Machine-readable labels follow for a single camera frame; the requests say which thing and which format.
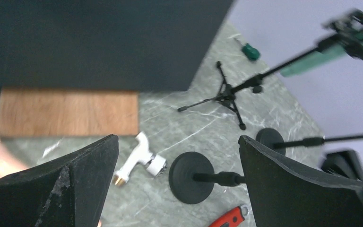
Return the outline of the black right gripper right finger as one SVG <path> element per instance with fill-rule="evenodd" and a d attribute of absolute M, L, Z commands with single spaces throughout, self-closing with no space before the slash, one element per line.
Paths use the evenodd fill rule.
<path fill-rule="evenodd" d="M 314 169 L 248 136 L 238 140 L 259 227 L 363 227 L 363 182 Z"/>

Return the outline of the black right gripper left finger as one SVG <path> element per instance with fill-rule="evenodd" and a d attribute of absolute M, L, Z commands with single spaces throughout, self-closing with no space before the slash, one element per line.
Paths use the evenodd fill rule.
<path fill-rule="evenodd" d="M 97 227 L 119 156 L 108 135 L 0 178 L 0 227 Z"/>

